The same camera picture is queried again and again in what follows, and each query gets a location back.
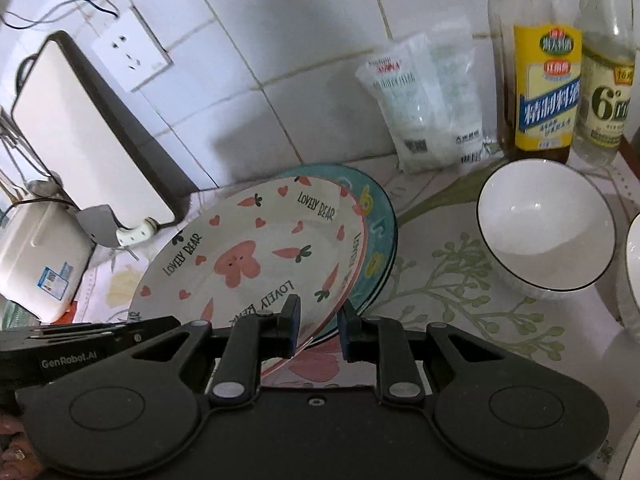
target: pink bear print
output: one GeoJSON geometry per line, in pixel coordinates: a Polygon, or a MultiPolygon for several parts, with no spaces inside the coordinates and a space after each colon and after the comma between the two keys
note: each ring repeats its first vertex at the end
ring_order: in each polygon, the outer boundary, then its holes
{"type": "Polygon", "coordinates": [[[260,264],[254,258],[254,251],[253,240],[240,242],[218,258],[213,270],[225,277],[226,286],[236,288],[240,285],[241,273],[248,278],[260,276],[260,264]]]}

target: clear liquid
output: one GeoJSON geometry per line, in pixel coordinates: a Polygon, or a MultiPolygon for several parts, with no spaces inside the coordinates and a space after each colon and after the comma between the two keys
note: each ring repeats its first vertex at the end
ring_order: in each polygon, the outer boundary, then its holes
{"type": "MultiPolygon", "coordinates": [[[[583,36],[585,46],[620,62],[620,64],[630,65],[636,62],[636,53],[619,43],[613,38],[604,36],[597,32],[586,32],[583,36]]],[[[597,146],[590,141],[591,130],[580,120],[579,114],[574,130],[574,140],[572,148],[578,156],[588,164],[593,166],[608,166],[616,158],[620,146],[606,148],[597,146]]]]}

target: tiled wall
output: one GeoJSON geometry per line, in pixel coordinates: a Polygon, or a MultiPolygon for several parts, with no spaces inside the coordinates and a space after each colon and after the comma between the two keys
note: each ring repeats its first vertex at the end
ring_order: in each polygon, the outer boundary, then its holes
{"type": "MultiPolygon", "coordinates": [[[[0,6],[34,18],[59,1],[0,0],[0,6]]],[[[138,8],[173,60],[170,69],[137,92],[121,90],[91,49],[114,18],[82,6],[49,28],[0,27],[0,104],[14,97],[19,61],[47,32],[63,28],[156,138],[141,141],[145,156],[153,159],[163,148],[201,189],[300,162],[381,155],[393,144],[376,102],[354,78],[363,55],[419,30],[426,12],[463,6],[476,38],[485,125],[495,128],[487,0],[111,1],[121,12],[138,8]]],[[[632,108],[635,131],[640,103],[632,108]]]]}

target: tablecloth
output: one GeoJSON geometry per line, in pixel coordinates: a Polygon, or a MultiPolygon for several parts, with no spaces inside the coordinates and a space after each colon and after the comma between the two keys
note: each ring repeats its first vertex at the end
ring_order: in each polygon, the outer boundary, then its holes
{"type": "MultiPolygon", "coordinates": [[[[365,316],[392,317],[417,330],[445,321],[587,384],[610,414],[609,436],[592,464],[603,474],[640,410],[640,344],[625,333],[615,297],[620,247],[640,210],[640,182],[621,155],[599,170],[572,155],[569,165],[598,187],[613,212],[616,257],[605,275],[575,299],[537,301],[498,279],[480,242],[475,204],[482,183],[499,164],[493,160],[466,174],[458,167],[410,176],[398,170],[396,156],[353,163],[386,190],[400,227],[396,264],[365,316]]],[[[160,249],[201,211],[251,184],[192,195],[180,225],[134,248],[139,261],[123,251],[98,248],[79,287],[74,320],[126,320],[132,295],[160,249]]],[[[338,338],[306,349],[262,380],[269,386],[313,388],[374,382],[375,367],[346,363],[338,338]]]]}

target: clear bottle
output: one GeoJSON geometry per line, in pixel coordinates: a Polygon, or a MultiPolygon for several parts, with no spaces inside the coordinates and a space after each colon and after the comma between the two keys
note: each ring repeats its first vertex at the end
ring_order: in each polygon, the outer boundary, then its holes
{"type": "Polygon", "coordinates": [[[625,131],[636,64],[631,0],[580,0],[582,88],[574,151],[594,166],[613,162],[625,131]]]}
{"type": "Polygon", "coordinates": [[[500,146],[512,160],[566,162],[582,61],[578,0],[489,0],[488,11],[500,146]]]}

